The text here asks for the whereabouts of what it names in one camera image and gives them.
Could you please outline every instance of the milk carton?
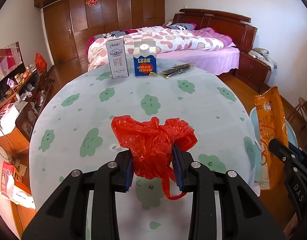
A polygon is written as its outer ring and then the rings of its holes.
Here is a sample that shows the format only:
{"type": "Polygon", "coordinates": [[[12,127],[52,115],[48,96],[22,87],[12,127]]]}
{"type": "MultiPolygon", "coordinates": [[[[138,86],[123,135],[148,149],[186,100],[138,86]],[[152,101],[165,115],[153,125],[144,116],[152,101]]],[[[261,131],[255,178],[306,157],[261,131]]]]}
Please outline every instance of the milk carton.
{"type": "Polygon", "coordinates": [[[123,38],[106,42],[112,78],[128,76],[126,52],[123,38]]]}
{"type": "Polygon", "coordinates": [[[136,76],[157,75],[155,41],[135,41],[133,57],[136,76]]]}

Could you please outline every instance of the white and pink quilt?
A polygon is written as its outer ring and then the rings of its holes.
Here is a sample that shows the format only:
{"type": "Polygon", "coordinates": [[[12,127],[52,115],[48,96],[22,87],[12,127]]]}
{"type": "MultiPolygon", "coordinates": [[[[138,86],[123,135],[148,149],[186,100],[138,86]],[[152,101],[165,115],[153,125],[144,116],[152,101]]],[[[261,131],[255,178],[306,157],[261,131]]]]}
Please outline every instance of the white and pink quilt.
{"type": "MultiPolygon", "coordinates": [[[[130,33],[122,37],[125,41],[127,60],[133,57],[135,41],[156,41],[157,53],[187,49],[213,51],[228,45],[221,39],[202,37],[190,31],[165,29],[160,26],[141,28],[137,33],[130,33]]],[[[114,38],[100,38],[89,47],[88,71],[109,63],[106,42],[111,39],[114,38]]]]}

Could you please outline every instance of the silver bolt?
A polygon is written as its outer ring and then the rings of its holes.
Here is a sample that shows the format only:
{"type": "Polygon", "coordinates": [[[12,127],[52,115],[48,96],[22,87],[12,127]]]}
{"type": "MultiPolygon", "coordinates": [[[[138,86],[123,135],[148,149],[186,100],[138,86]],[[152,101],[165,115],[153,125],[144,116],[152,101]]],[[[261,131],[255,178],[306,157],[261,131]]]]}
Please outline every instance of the silver bolt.
{"type": "Polygon", "coordinates": [[[234,178],[237,176],[237,173],[235,171],[228,171],[228,176],[234,178]]]}
{"type": "Polygon", "coordinates": [[[192,162],[191,166],[195,169],[200,168],[201,164],[199,162],[192,162]]]}
{"type": "Polygon", "coordinates": [[[115,168],[115,167],[117,167],[117,163],[116,162],[109,162],[108,167],[111,168],[111,169],[115,168]]]}
{"type": "Polygon", "coordinates": [[[71,172],[71,176],[73,177],[78,177],[80,175],[80,171],[79,170],[74,170],[71,172]]]}

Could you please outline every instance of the wooden folding chair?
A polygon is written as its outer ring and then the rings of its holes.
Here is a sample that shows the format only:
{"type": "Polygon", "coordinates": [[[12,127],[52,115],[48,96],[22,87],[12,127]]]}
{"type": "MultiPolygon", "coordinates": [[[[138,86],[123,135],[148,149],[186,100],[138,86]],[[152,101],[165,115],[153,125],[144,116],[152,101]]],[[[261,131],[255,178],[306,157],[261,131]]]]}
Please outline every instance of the wooden folding chair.
{"type": "Polygon", "coordinates": [[[289,123],[292,122],[292,120],[295,118],[296,113],[298,111],[300,111],[300,113],[301,113],[301,115],[302,115],[302,117],[303,117],[303,119],[304,119],[304,121],[306,123],[306,125],[304,127],[302,127],[302,130],[305,129],[305,128],[307,129],[307,120],[304,117],[304,113],[305,113],[305,115],[307,117],[307,101],[305,99],[303,99],[303,98],[299,98],[299,104],[294,108],[292,113],[288,116],[287,121],[289,123]]]}

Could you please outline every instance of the white tablecloth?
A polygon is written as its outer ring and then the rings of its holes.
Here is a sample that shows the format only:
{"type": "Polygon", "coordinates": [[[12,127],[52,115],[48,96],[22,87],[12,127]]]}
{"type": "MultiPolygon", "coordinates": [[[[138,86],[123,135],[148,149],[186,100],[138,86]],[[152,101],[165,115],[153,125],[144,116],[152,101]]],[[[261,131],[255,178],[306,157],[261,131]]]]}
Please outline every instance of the white tablecloth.
{"type": "MultiPolygon", "coordinates": [[[[158,72],[179,63],[157,61],[158,72]]],[[[252,189],[257,188],[255,163],[260,162],[260,151],[253,125],[238,98],[216,76],[194,67],[168,79],[159,75],[135,77],[130,68],[129,77],[112,79],[109,65],[104,65],[66,84],[37,120],[29,161],[31,190],[38,209],[72,170],[97,170],[124,150],[111,129],[112,118],[121,115],[140,122],[156,116],[160,124],[168,118],[187,121],[198,139],[189,150],[194,160],[219,172],[235,170],[252,189]]],[[[177,193],[172,182],[171,194],[177,193]]],[[[191,203],[191,194],[168,200],[160,179],[134,176],[129,192],[116,194],[120,239],[188,239],[191,203]]]]}

